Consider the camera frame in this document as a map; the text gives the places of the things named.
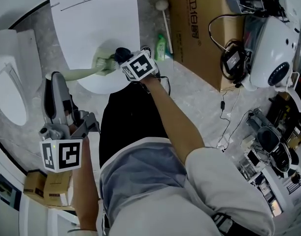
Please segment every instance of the person's right arm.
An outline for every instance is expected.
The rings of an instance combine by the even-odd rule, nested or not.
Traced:
[[[177,156],[185,164],[189,153],[197,148],[205,147],[199,131],[174,103],[156,78],[147,77],[142,82],[147,86],[154,99],[164,129]]]

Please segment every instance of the forearm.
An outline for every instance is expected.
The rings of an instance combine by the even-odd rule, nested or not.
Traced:
[[[145,81],[159,111],[164,129],[179,159],[185,163],[189,153],[203,148],[203,139],[190,119],[179,109],[157,79]]]
[[[93,175],[89,139],[82,145],[82,167],[73,170],[73,204],[82,230],[96,231],[98,217],[98,191]]]

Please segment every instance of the white stick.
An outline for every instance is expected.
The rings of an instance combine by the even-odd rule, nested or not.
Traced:
[[[166,17],[165,17],[165,12],[164,10],[162,11],[163,15],[164,15],[164,24],[165,24],[165,30],[166,30],[166,34],[168,36],[168,42],[169,42],[169,47],[170,47],[170,53],[173,54],[173,49],[172,49],[172,43],[171,43],[171,37],[170,37],[170,32],[169,32],[169,27],[168,27],[168,23],[166,21]]]

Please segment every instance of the cleaner bottle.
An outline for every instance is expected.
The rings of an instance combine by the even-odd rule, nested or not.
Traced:
[[[155,52],[155,60],[157,61],[164,61],[165,59],[165,50],[166,50],[166,39],[162,34],[158,35],[158,42],[156,46],[156,52]]]

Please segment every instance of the cardboard box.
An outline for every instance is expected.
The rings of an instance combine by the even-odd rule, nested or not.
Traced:
[[[217,90],[234,89],[222,75],[221,50],[211,41],[208,25],[222,14],[232,13],[226,0],[169,0],[174,60],[197,74]],[[243,17],[218,19],[212,36],[222,46],[242,40]]]
[[[72,171],[48,174],[44,187],[44,200],[49,208],[73,210]]]
[[[40,170],[29,171],[25,179],[23,193],[44,205],[44,186],[47,175]]]

